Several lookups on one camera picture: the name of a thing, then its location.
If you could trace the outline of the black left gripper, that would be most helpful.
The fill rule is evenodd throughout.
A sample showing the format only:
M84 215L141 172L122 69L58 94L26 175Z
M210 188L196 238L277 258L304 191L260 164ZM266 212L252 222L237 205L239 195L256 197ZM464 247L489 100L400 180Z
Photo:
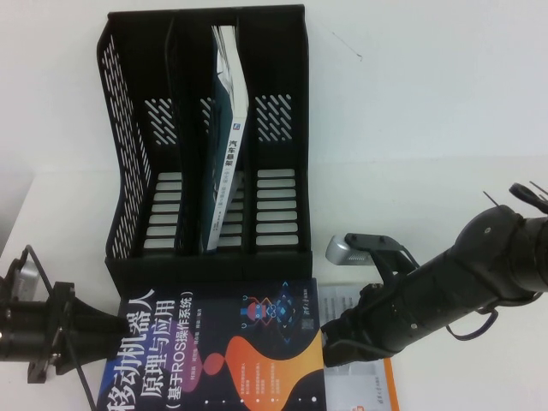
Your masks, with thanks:
M70 332L70 315L80 331ZM125 335L95 332L124 331L125 319L75 298L72 283L55 283L46 301L1 304L1 360L28 364L27 381L44 382L50 366L63 375L76 363L115 359Z

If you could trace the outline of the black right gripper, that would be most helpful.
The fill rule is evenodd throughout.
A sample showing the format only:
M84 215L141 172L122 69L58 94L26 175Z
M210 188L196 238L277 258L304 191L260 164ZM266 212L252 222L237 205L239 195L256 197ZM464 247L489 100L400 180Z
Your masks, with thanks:
M327 343L325 366L382 360L384 354L396 354L395 343L388 336L395 292L395 281L369 284L360 292L356 307L321 326Z

